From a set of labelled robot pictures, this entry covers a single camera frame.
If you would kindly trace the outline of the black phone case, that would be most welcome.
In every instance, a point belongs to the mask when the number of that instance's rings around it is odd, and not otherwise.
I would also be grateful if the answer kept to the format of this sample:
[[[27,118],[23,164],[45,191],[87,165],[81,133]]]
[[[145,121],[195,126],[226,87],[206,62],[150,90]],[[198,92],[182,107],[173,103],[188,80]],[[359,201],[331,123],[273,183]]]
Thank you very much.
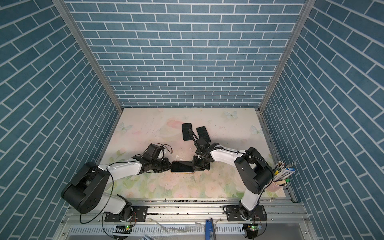
[[[192,130],[192,124],[191,123],[183,123],[182,124],[183,141],[191,141],[193,139],[193,137],[190,134],[190,130]]]

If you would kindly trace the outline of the sage green phone case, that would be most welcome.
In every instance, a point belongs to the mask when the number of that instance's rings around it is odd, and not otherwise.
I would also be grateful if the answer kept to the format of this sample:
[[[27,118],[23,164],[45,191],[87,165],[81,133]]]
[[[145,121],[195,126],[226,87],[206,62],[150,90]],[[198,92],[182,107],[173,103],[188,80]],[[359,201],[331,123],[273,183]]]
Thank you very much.
[[[202,138],[204,139],[207,143],[210,143],[211,142],[211,138],[209,136],[209,133],[206,129],[206,127],[198,127],[197,128],[197,133],[199,135],[199,138]]]

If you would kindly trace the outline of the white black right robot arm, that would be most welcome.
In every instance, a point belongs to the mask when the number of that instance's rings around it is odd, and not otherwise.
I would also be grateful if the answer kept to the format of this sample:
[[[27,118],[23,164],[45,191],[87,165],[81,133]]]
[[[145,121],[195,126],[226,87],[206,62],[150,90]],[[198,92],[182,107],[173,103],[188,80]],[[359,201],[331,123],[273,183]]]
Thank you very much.
[[[210,163],[220,162],[235,167],[246,187],[239,203],[239,212],[243,219],[256,216],[256,208],[264,190],[272,183],[274,171],[255,148],[247,150],[226,149],[223,146],[197,150],[193,156],[193,170],[208,170]]]

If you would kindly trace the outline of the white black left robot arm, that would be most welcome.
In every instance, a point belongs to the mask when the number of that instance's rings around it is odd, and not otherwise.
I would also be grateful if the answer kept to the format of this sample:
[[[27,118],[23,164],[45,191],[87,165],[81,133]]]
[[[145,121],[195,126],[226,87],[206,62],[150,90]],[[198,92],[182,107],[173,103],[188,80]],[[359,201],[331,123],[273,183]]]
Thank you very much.
[[[132,218],[132,203],[113,194],[115,181],[143,173],[159,174],[170,169],[168,158],[148,161],[135,157],[109,165],[88,162],[62,190],[61,197],[82,215],[97,211],[115,215],[120,222],[126,222]]]

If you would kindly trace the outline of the black smartphone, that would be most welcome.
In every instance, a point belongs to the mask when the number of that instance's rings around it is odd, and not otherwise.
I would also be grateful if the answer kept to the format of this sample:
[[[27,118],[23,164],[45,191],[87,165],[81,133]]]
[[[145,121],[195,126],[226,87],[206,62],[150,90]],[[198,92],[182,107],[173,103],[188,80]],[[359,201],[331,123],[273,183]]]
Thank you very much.
[[[194,173],[194,165],[193,162],[187,161],[173,161],[171,164],[171,172],[172,173]]]

